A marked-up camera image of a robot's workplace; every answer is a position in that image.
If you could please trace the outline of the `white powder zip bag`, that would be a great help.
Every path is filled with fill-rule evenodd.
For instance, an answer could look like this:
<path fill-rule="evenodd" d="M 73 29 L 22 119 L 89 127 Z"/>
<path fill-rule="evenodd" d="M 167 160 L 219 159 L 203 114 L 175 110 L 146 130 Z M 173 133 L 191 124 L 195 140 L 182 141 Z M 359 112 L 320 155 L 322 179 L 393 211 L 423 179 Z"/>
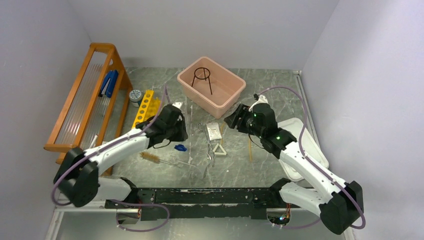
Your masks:
<path fill-rule="evenodd" d="M 217 122 L 209 122 L 205 126 L 210 141 L 222 139 L 221 129 Z"/>

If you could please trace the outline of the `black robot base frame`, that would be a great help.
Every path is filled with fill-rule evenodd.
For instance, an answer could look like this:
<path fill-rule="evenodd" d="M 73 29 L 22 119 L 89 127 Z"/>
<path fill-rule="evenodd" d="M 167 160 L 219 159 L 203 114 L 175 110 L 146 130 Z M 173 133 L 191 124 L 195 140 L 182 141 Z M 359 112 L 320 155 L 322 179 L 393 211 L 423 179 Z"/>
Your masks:
<path fill-rule="evenodd" d="M 271 209 L 287 204 L 272 187 L 138 188 L 117 203 L 106 200 L 106 209 L 138 217 L 141 221 L 249 217 L 267 219 Z"/>

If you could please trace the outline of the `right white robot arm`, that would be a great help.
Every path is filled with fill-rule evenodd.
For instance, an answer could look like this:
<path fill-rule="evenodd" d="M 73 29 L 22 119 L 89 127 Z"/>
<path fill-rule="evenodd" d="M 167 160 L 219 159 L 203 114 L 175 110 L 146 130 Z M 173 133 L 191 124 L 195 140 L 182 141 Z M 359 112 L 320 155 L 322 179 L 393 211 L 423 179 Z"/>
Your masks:
<path fill-rule="evenodd" d="M 362 187 L 356 181 L 346 182 L 307 155 L 301 146 L 301 134 L 305 130 L 285 129 L 282 122 L 276 121 L 269 104 L 258 103 L 253 107 L 240 104 L 224 122 L 240 133 L 258 137 L 265 151 L 296 170 L 313 187 L 307 189 L 287 179 L 270 193 L 270 202 L 275 207 L 285 203 L 301 207 L 318 216 L 337 235 L 358 219 L 363 224 L 366 222 Z"/>

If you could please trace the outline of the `white clay triangle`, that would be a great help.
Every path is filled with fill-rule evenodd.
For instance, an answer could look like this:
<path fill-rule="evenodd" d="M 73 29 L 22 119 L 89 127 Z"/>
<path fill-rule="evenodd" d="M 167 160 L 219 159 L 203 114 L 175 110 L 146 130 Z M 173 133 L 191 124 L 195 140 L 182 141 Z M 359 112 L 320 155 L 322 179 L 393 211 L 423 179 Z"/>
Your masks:
<path fill-rule="evenodd" d="M 215 156 L 226 156 L 227 152 L 220 143 L 217 143 L 212 150 Z"/>

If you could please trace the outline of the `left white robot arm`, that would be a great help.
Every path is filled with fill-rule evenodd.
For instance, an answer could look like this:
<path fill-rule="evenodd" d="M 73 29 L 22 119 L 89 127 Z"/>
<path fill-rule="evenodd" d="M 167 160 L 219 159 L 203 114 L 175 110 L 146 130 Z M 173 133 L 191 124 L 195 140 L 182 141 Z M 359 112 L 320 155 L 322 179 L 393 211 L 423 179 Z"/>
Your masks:
<path fill-rule="evenodd" d="M 165 105 L 150 121 L 139 123 L 126 134 L 86 150 L 69 150 L 53 179 L 51 199 L 56 204 L 59 190 L 69 204 L 79 208 L 92 201 L 116 200 L 132 208 L 139 194 L 129 180 L 103 178 L 101 175 L 130 155 L 143 152 L 163 141 L 183 142 L 188 139 L 181 102 Z"/>

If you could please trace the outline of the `black ring stand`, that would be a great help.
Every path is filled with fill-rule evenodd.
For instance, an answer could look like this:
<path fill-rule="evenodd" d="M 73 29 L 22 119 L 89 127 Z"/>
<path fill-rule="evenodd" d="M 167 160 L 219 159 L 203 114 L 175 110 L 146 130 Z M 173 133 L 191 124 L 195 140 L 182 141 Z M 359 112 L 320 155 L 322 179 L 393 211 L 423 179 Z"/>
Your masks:
<path fill-rule="evenodd" d="M 211 84 L 211 71 L 206 68 L 206 67 L 198 67 L 194 70 L 193 72 L 193 79 L 191 82 L 191 87 L 194 86 L 195 80 L 204 80 L 208 83 L 209 85 L 209 91 L 210 91 L 210 95 L 213 95 L 213 91 L 212 91 L 212 84 Z"/>

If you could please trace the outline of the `metal crucible tongs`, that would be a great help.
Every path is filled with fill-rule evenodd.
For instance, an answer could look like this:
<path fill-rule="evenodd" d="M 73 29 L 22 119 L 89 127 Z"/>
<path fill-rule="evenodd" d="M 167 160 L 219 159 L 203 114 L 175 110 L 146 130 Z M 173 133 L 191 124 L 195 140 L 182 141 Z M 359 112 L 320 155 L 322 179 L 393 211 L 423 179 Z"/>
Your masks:
<path fill-rule="evenodd" d="M 215 154 L 213 152 L 213 148 L 212 148 L 211 140 L 209 138 L 207 127 L 206 127 L 205 124 L 198 123 L 197 128 L 198 128 L 199 131 L 203 132 L 204 135 L 205 135 L 205 139 L 206 139 L 206 142 L 207 142 L 206 155 L 209 159 L 211 166 L 214 167 L 214 165 L 215 165 Z"/>

